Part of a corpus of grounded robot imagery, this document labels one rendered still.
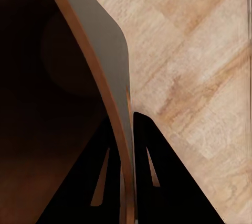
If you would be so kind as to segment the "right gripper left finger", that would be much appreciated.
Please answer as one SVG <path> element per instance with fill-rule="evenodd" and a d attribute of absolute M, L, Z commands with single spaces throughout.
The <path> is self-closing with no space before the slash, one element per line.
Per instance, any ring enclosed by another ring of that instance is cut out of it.
<path fill-rule="evenodd" d="M 108 147 L 103 203 L 90 206 Z M 120 224 L 120 177 L 121 159 L 107 116 L 36 224 Z"/>

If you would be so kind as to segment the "trash can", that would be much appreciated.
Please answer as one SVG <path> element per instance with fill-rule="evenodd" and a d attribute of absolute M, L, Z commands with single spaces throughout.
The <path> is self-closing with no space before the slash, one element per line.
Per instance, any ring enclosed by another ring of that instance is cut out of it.
<path fill-rule="evenodd" d="M 103 119 L 135 224 L 129 52 L 97 0 L 0 0 L 0 224 L 36 224 Z M 103 203 L 109 147 L 90 206 Z"/>

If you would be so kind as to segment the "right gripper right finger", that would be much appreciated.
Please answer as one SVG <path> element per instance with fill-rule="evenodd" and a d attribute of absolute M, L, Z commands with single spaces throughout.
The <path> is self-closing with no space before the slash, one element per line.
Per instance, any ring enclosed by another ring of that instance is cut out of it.
<path fill-rule="evenodd" d="M 153 120 L 133 114 L 138 224 L 225 224 Z M 156 203 L 148 148 L 167 206 Z"/>

